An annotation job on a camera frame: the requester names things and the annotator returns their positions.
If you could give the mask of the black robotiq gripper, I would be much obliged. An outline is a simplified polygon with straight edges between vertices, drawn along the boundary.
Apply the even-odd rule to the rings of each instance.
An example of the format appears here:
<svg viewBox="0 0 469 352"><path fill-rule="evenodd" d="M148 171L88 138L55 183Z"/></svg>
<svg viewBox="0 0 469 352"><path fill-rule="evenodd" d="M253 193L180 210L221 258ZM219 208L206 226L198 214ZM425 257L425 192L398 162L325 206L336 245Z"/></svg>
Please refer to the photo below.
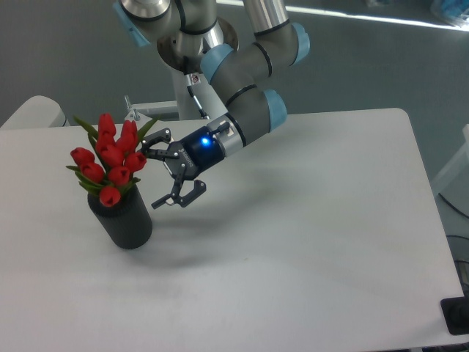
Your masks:
<svg viewBox="0 0 469 352"><path fill-rule="evenodd" d="M154 201L151 206L180 205L182 208L190 205L206 190L206 183L195 180L201 173L224 160L224 152L208 128L199 128L179 141L172 142L171 130L163 128L146 136L141 141L141 149L146 158L164 161L165 167L174 178L174 184L169 194ZM166 150L153 149L158 143L169 144ZM185 180L194 180L193 189L186 195L181 195Z"/></svg>

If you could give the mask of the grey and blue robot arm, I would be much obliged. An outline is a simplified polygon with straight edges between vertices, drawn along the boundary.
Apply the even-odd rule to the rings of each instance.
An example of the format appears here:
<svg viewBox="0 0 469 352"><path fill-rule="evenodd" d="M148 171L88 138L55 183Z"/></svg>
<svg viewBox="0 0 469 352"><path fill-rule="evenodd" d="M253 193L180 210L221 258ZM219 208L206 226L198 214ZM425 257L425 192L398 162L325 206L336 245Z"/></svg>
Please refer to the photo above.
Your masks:
<svg viewBox="0 0 469 352"><path fill-rule="evenodd" d="M117 1L114 10L136 45L156 45L161 59L183 74L188 95L201 75L224 112L215 117L195 102L207 124L181 140L158 131L143 152L162 161L173 178L172 190L153 203L186 207L206 190L199 176L225 158L272 132L287 119L280 95L261 90L259 81L291 67L310 51L310 38L289 20L282 1L245 1L255 40L239 48L234 29L219 18L214 1Z"/></svg>

